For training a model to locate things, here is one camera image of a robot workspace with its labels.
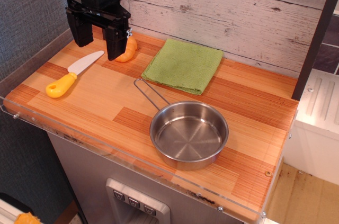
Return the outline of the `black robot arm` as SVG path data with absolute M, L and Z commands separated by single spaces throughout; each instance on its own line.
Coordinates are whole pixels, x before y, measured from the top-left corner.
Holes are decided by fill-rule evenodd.
M 130 12 L 121 0 L 67 0 L 66 15 L 75 43 L 84 47 L 93 41 L 93 26 L 99 27 L 106 41 L 108 60 L 125 52 L 131 36 Z

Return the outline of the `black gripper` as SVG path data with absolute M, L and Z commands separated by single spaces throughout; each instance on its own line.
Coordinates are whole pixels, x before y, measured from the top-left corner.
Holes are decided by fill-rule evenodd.
M 131 35 L 130 12 L 121 0 L 67 0 L 66 15 L 75 43 L 84 47 L 93 41 L 93 26 L 103 30 L 108 60 L 126 50 Z

